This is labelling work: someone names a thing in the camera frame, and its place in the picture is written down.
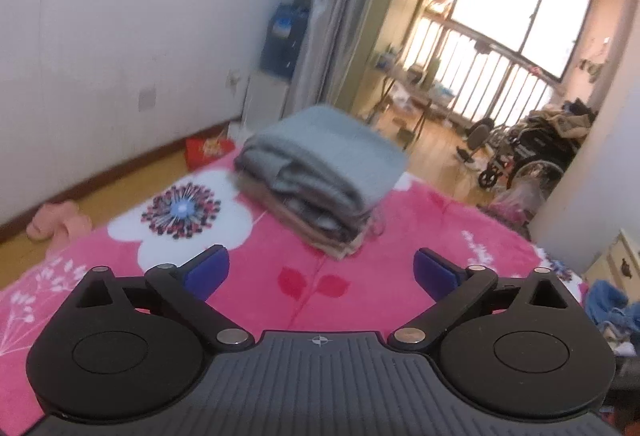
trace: crosshair symbol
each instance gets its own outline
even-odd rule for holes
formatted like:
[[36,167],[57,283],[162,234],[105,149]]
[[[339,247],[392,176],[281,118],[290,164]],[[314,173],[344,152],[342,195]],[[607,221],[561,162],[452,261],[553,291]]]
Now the crosshair symbol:
[[313,342],[316,346],[324,346],[325,344],[331,342],[331,340],[329,340],[327,337],[323,337],[322,335],[315,336],[309,340],[311,340],[311,342]]

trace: brown folded garment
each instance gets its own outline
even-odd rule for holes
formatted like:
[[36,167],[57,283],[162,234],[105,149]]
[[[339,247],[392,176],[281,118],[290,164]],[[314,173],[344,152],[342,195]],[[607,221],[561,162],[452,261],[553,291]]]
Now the brown folded garment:
[[318,250],[322,250],[328,256],[341,260],[346,256],[355,254],[362,246],[368,228],[365,228],[350,242],[340,242],[328,238],[323,232],[312,227],[291,210],[287,209],[278,197],[274,196],[267,185],[261,183],[244,171],[238,172],[237,176],[238,188],[242,194],[260,203],[273,214],[279,222],[288,226],[303,241]]

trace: brown baseboard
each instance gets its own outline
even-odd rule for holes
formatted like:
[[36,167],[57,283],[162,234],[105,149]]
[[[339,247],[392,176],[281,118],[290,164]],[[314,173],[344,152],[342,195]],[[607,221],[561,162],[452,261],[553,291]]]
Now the brown baseboard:
[[[222,124],[218,124],[216,126],[207,127],[207,129],[203,129],[195,134],[190,134],[188,138],[191,138],[192,136],[200,136],[203,138],[217,136],[225,130],[225,127],[228,126],[229,122],[231,121],[223,122]],[[186,140],[186,138],[175,140],[174,142],[171,142],[167,145],[162,145],[149,152],[145,152],[140,156],[136,156],[131,160],[127,160],[114,167],[111,167],[106,171],[101,172],[100,174],[91,176],[90,178],[80,182],[79,184],[74,185],[73,187],[65,191],[62,191],[55,196],[52,196],[48,200],[45,200],[45,202],[59,203],[65,200],[78,201],[85,196],[88,196],[89,194],[97,191],[101,187],[113,183],[114,181],[119,180],[123,176],[126,176],[133,171],[136,171],[146,165],[158,161],[159,159],[165,158],[166,156],[181,151],[182,149],[184,149],[184,140]],[[3,225],[0,225],[0,242],[5,242],[7,239],[12,238],[13,236],[22,232],[31,222],[33,215],[38,211],[39,208],[40,205],[31,207],[31,209],[21,213],[18,216],[15,216]]]

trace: window frame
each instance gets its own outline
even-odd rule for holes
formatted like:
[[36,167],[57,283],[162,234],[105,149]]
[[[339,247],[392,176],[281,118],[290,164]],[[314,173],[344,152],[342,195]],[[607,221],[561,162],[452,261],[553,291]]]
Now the window frame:
[[[453,19],[451,16],[453,16],[453,12],[456,9],[456,5],[458,3],[458,0],[453,0],[451,3],[451,7],[449,9],[449,11],[447,12],[447,14],[449,15],[447,17],[447,20],[450,20],[451,22],[456,23],[459,26],[463,26],[464,28],[467,29],[471,29],[468,26],[466,26],[465,24],[456,21],[455,19]],[[535,24],[536,21],[536,17],[538,16],[538,11],[540,10],[540,5],[542,4],[542,0],[538,0],[538,2],[536,3],[536,7],[534,9],[533,14],[531,15],[531,18],[529,19],[529,27],[527,28],[527,32],[524,35],[524,38],[522,40],[522,44],[520,45],[520,48],[518,50],[512,50],[511,48],[505,46],[504,44],[502,44],[501,42],[498,42],[497,40],[494,40],[476,30],[473,30],[474,32],[476,32],[477,34],[480,34],[483,37],[486,37],[487,40],[489,41],[490,44],[495,44],[498,45],[500,48],[503,48],[507,51],[509,51],[511,54],[513,54],[514,56],[516,56],[517,58],[521,59],[523,62],[522,64],[530,64],[531,66],[536,66],[539,67],[542,72],[545,74],[545,76],[556,82],[561,84],[564,81],[564,78],[566,77],[567,72],[569,71],[569,67],[571,66],[574,57],[575,57],[575,51],[577,50],[578,44],[582,41],[582,36],[584,34],[584,28],[587,24],[587,19],[589,18],[589,15],[591,13],[591,9],[593,7],[593,0],[589,0],[589,4],[587,5],[587,9],[584,12],[584,16],[582,18],[582,23],[580,25],[580,31],[578,32],[578,35],[575,38],[575,42],[574,42],[574,47],[571,50],[571,54],[569,55],[569,60],[566,62],[566,65],[564,66],[564,70],[562,71],[562,75],[560,77],[556,77],[554,74],[548,72],[547,70],[545,70],[542,66],[538,66],[536,63],[534,63],[533,61],[531,61],[529,58],[525,57],[522,54],[522,51],[524,50],[525,45],[527,44],[527,40],[529,39],[529,35],[531,34],[531,29],[533,28],[533,25]]]

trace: floral blanket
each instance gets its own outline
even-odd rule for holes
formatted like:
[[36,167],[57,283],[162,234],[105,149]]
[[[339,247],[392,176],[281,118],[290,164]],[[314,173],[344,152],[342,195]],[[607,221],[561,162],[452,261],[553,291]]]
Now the floral blanket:
[[[415,251],[501,276],[551,266],[544,253],[478,210],[404,174],[380,205],[382,234],[343,261],[300,241],[234,184],[232,156],[177,181],[0,292],[0,429],[23,434],[42,415],[25,374],[29,348],[87,269],[142,275],[183,264],[213,244],[230,252],[228,277],[208,303],[258,339],[264,330],[379,331],[388,336],[433,304],[414,280]],[[578,280],[564,276],[579,298]]]

